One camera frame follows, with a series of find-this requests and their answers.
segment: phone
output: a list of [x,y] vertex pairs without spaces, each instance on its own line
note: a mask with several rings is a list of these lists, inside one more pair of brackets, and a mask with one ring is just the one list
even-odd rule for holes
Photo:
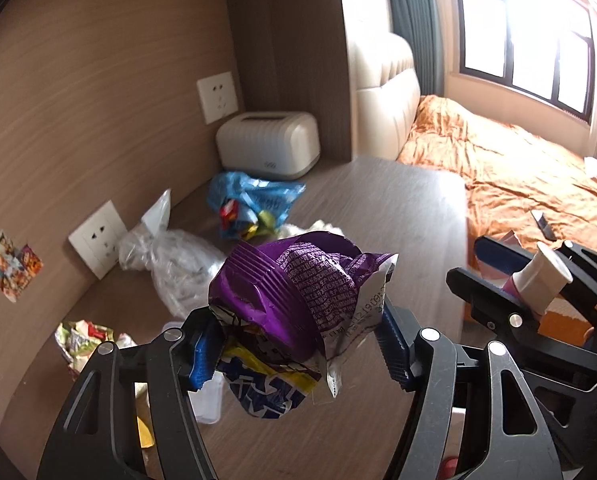
[[542,211],[539,211],[538,209],[532,209],[532,216],[534,217],[534,220],[536,220],[536,223],[538,224],[538,227],[540,227],[540,230],[543,232],[543,236],[545,238],[547,238],[550,242],[555,242],[558,240],[558,238],[556,238],[556,236],[553,234],[552,227],[547,223],[547,220],[545,220],[545,215]]

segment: bed headboard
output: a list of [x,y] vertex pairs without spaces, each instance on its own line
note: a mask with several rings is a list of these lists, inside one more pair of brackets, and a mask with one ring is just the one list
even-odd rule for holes
[[396,160],[421,99],[411,47],[391,32],[355,41],[358,153]]

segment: window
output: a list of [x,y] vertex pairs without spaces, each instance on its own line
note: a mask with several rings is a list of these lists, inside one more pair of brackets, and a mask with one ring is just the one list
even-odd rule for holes
[[587,122],[589,11],[575,0],[458,0],[460,72],[516,88]]

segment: gray curtain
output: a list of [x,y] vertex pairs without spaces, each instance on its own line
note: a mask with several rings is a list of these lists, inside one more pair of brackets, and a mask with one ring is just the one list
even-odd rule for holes
[[390,0],[393,31],[414,54],[421,94],[443,95],[443,41],[436,0]]

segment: clear plastic bag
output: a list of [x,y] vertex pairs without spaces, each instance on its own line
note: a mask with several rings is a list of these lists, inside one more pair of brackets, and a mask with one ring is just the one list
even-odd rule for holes
[[210,282],[225,261],[212,244],[181,230],[167,230],[170,191],[120,241],[118,261],[123,270],[150,270],[156,291],[174,317],[185,319],[207,306]]

